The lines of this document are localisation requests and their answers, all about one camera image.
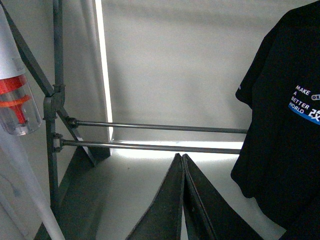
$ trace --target clothing rack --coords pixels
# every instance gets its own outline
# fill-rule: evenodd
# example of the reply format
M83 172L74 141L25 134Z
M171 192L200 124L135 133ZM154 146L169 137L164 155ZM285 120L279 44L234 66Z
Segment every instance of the clothing rack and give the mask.
M136 149L136 150L156 150L156 151L173 151L173 152L200 152L200 153L217 153L217 154L239 154L239 149L229 148L206 148L206 147L185 147L185 146L164 146L164 145L147 145L147 144L128 144L115 142L95 142L83 141L77 130L79 126L94 127L114 127L114 128L136 128L152 130L171 130L171 131L194 131L194 132L213 132L228 134L246 134L246 129L238 128L214 128L214 127L195 127L195 126L173 126L173 125L153 125L153 124L135 124L135 123L114 123L114 122L93 122L81 121L70 117L64 109L65 103L65 85L63 76L63 20L62 20L62 0L53 0L53 30L54 30L54 72L55 84L51 86L43 70L38 64L35 56L22 37L4 4L0 0L13 37L17 44L22 61L30 71L31 75L43 91L45 98L43 102L43 112L46 127L47 158L49 172L50 188L50 206L59 222L59 186L58 186L58 168L57 153L64 146L82 147L89 157L93 166L97 164L90 148L114 148L114 149ZM63 139L61 134L56 133L56 118L61 118L62 122L71 133L73 140Z

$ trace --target blue logo stripe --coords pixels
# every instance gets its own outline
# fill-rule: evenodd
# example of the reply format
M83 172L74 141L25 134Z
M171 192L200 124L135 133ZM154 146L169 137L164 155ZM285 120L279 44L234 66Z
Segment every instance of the blue logo stripe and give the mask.
M320 125L320 121L317 121L316 119L312 119L311 116L308 116L308 115L306 115L306 114L304 114L304 113L301 113L301 112L295 110L295 109L294 109L292 106L290 106L290 105L289 105L288 107L289 107L295 114L298 114L299 116L303 117L304 119L309 120L310 122L313 122L313 123L315 123L315 124Z

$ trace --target metal bracket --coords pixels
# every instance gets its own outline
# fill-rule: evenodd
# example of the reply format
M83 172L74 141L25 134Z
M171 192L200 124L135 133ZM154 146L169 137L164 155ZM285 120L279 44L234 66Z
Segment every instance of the metal bracket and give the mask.
M43 120L55 120L57 119L57 111L63 108L64 105L64 85L60 86L61 91L55 92L52 96L46 96L43 101Z
M54 84L54 94L53 94L53 101L54 101L54 108L56 111L61 110L65 105L65 87L64 84Z
M66 118L67 123L69 124L69 126L73 129L76 129L77 127L79 127L79 121L78 119L76 119L75 117L67 117Z
M53 149L55 153L60 153L61 150L63 149L63 135L59 133L54 133L53 134Z

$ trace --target hanging shirt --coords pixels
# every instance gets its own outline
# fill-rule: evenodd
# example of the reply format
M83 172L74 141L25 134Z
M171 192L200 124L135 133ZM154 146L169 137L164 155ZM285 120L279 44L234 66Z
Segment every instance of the hanging shirt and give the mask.
M283 239L320 239L320 1L281 18L235 95L252 121L232 179Z

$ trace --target red part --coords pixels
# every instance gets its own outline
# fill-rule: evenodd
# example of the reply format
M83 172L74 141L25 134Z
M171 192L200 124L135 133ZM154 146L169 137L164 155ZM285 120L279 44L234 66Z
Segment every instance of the red part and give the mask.
M5 78L0 80L0 94L6 94L21 88L27 83L27 78L24 74L20 76Z
M0 101L0 108L12 109L19 121L19 124L24 124L26 122L26 118L22 111L22 106L26 101L30 99L31 97L29 95L25 95L22 98L13 101Z
M12 109L19 121L19 124L24 124L26 123L26 118L24 113L22 112L22 104L15 105L15 106L10 106L10 109Z

